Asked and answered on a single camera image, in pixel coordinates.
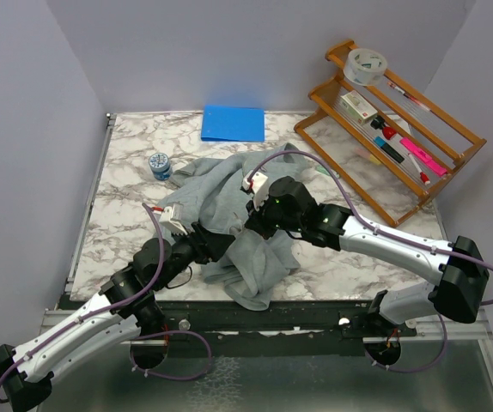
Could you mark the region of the grey zip-up jacket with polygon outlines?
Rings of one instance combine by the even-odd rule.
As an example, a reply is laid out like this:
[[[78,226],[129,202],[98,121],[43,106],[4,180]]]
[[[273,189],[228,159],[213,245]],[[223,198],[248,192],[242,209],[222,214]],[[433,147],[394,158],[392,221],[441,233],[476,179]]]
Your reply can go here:
[[[300,265],[293,256],[292,239],[285,233],[279,231],[265,240],[243,227],[250,197],[240,189],[241,183],[265,158],[295,149],[286,143],[226,159],[198,158],[173,173],[170,181],[178,189],[159,202],[161,207],[182,204],[181,221],[186,227],[198,221],[212,233],[235,236],[224,256],[203,265],[201,274],[204,282],[221,285],[227,296],[251,311],[266,310],[274,286]]]

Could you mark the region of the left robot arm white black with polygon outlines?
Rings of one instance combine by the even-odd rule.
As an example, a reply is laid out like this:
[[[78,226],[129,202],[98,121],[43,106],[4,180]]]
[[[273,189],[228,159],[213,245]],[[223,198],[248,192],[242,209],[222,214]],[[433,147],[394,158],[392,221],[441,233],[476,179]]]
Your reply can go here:
[[[123,341],[127,326],[142,338],[156,336],[164,316],[155,292],[190,264],[219,260],[233,242],[233,235],[212,233],[198,222],[173,243],[162,236],[146,241],[131,262],[59,324],[21,345],[0,346],[0,403],[14,411],[34,409],[50,396],[61,367],[77,364],[97,342]]]

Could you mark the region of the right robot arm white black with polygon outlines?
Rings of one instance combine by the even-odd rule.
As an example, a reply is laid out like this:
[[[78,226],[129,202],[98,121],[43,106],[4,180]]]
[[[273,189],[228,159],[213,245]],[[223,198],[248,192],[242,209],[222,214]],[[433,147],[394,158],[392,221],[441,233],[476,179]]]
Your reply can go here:
[[[295,233],[316,247],[367,255],[422,278],[417,285],[374,297],[366,315],[373,334],[384,336],[396,325],[434,314],[462,324],[476,320],[489,274],[476,264],[480,254],[471,239],[448,243],[362,224],[350,209],[317,203],[290,176],[270,181],[256,173],[243,179],[241,189],[252,197],[245,226],[265,239],[278,231]]]

